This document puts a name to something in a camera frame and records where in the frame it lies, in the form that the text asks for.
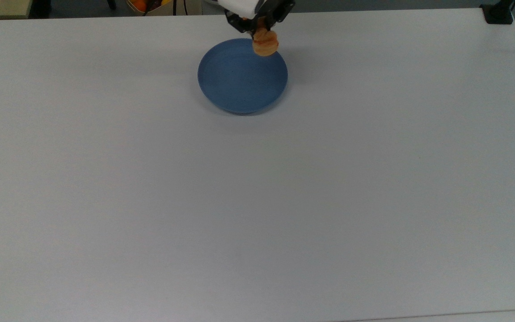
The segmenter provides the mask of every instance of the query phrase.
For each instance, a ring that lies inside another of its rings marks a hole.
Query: orange food
[[[264,19],[257,22],[257,30],[253,34],[253,51],[262,57],[273,55],[278,51],[278,35],[273,30],[267,30]]]
[[[145,12],[147,10],[147,4],[144,0],[136,0],[133,2],[133,5],[141,12]]]

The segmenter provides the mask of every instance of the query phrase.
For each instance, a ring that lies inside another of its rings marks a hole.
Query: white table
[[[515,322],[515,311],[480,314],[451,314],[420,318],[393,318],[387,322]]]
[[[224,17],[0,21],[0,321],[515,309],[515,24],[292,14],[258,116],[196,81]]]

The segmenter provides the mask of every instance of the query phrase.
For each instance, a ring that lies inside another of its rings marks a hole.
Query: blue plate
[[[282,55],[260,57],[251,39],[231,39],[210,49],[198,67],[198,84],[216,106],[235,114],[265,110],[287,85]]]

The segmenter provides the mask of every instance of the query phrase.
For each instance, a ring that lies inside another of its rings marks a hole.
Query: floor
[[[297,0],[294,12],[331,12],[424,8],[478,8],[497,0]],[[111,10],[106,0],[51,0],[50,18],[134,16],[125,0],[116,0]],[[204,14],[222,14],[217,6],[203,2]]]

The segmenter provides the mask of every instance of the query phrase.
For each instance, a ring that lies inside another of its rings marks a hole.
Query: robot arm
[[[263,20],[267,30],[282,22],[295,6],[295,0],[218,0],[225,8],[228,23],[241,33],[256,33],[258,21]]]

